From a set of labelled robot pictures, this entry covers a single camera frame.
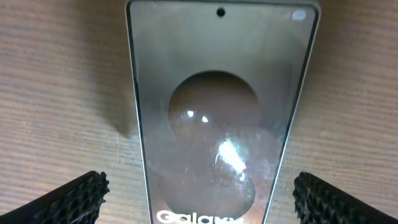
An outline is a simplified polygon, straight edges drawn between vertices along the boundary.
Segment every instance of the phone screen protector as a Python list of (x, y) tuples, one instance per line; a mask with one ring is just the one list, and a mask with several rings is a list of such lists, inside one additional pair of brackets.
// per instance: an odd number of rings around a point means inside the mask
[(262, 223), (317, 19), (311, 4), (127, 5), (153, 223)]

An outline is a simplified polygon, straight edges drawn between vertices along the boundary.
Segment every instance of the gray phone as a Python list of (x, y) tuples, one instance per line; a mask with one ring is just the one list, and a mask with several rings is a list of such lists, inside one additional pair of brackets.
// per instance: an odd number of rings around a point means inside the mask
[(151, 223), (264, 223), (320, 8), (129, 1)]

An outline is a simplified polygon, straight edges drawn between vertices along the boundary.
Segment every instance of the phone screen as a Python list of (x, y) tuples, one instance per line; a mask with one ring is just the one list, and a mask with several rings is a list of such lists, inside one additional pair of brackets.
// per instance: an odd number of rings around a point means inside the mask
[(302, 86), (311, 4), (127, 5), (152, 223), (262, 223)]

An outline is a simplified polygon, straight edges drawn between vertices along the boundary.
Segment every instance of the brown table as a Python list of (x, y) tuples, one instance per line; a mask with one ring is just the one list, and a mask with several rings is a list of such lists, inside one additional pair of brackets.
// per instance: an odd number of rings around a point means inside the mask
[[(89, 171), (98, 223), (148, 223), (122, 1), (0, 1), (0, 213)], [(306, 170), (398, 218), (398, 1), (322, 1), (271, 205)]]

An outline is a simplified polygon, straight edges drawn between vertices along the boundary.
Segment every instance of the smartphone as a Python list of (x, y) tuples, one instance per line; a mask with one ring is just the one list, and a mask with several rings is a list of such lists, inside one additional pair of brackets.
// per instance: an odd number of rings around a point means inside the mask
[(264, 223), (320, 18), (313, 1), (129, 1), (151, 223)]

